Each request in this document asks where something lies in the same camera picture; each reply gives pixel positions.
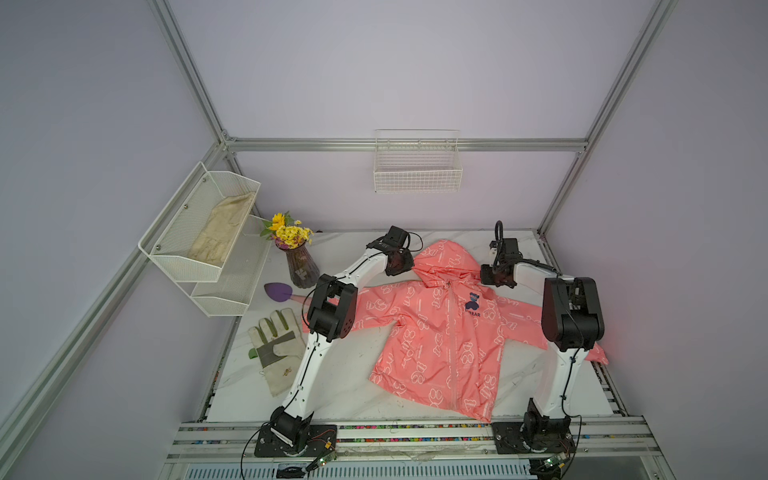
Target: hood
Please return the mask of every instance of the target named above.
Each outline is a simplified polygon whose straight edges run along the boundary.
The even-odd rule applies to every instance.
[[[450,240],[438,240],[413,259],[413,271],[427,286],[480,280],[480,265],[467,250]]]

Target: marble table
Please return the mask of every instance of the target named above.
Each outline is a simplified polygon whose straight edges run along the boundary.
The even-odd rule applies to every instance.
[[[321,273],[334,274],[347,268],[356,260],[371,240],[385,232],[318,233],[309,251]],[[442,238],[462,245],[479,263],[487,263],[488,243],[493,231],[424,231],[417,232],[426,246]],[[541,248],[530,230],[505,231],[505,237],[517,237],[520,251],[526,258],[545,261]],[[418,280],[413,272],[398,276],[378,275],[370,286]],[[266,259],[253,301],[243,316],[227,361],[221,373],[207,415],[208,422],[263,422],[269,419],[285,394],[272,397],[261,374],[258,359],[249,359],[253,347],[248,329],[260,318],[269,317],[273,310],[292,308],[300,319],[301,305],[292,300],[278,303],[266,296],[263,285],[269,282],[291,284],[285,253],[271,248]],[[294,288],[297,295],[306,295],[311,289]],[[497,293],[514,300],[541,305],[541,297],[533,291],[517,286],[496,288]],[[323,364],[316,381],[316,409],[314,421],[342,420],[424,420],[466,419],[449,410],[424,406],[400,399],[387,393],[368,380],[373,364],[379,358],[391,326],[365,329],[350,333],[345,339],[336,340],[329,357]],[[528,407],[541,378],[543,353],[536,347],[507,341],[502,357],[502,371],[493,419],[520,416]],[[613,415],[590,363],[585,363],[575,377],[571,411],[582,415]]]

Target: pink jacket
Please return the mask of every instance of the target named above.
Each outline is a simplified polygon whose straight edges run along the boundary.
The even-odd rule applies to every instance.
[[[440,240],[415,259],[412,280],[364,288],[353,330],[396,322],[370,380],[404,399],[491,421],[507,339],[546,349],[541,307],[479,285],[480,266]],[[587,360],[607,363],[595,345]]]

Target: white wall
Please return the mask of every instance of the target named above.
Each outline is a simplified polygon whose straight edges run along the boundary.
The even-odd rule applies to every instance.
[[[155,480],[179,424],[197,419],[231,322],[149,266],[11,480]]]
[[[549,235],[597,280],[611,373],[678,480],[760,476],[766,20],[680,0]]]
[[[583,137],[653,0],[173,0],[238,137]]]
[[[314,230],[536,228],[573,161],[571,152],[464,152],[453,194],[377,194],[372,152],[241,152],[261,182],[259,212],[290,210]]]
[[[144,0],[2,2],[0,65],[3,421],[213,137]],[[139,285],[14,478],[157,474],[228,322],[204,319],[155,277]],[[143,456],[110,448],[117,439]],[[63,470],[40,475],[59,459]],[[144,475],[105,474],[131,460]]]

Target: bear logo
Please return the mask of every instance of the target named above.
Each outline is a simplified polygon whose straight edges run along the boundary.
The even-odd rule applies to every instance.
[[[464,304],[465,310],[477,310],[480,308],[478,305],[478,298],[480,298],[480,296],[477,293],[470,293],[469,301]]]

